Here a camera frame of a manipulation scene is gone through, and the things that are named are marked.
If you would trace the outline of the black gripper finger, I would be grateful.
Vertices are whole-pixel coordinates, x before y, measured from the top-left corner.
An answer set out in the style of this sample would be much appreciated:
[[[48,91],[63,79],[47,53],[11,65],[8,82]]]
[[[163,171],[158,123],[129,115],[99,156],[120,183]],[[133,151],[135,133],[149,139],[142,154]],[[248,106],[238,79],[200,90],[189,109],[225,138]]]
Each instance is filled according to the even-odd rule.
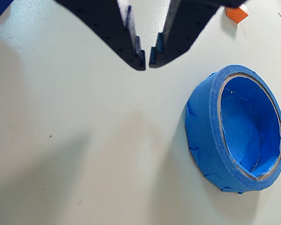
[[[123,61],[146,69],[145,51],[136,35],[132,6],[126,0],[58,0],[90,27]]]
[[[151,48],[149,67],[160,68],[187,52],[219,7],[237,8],[243,0],[172,0],[163,31]]]

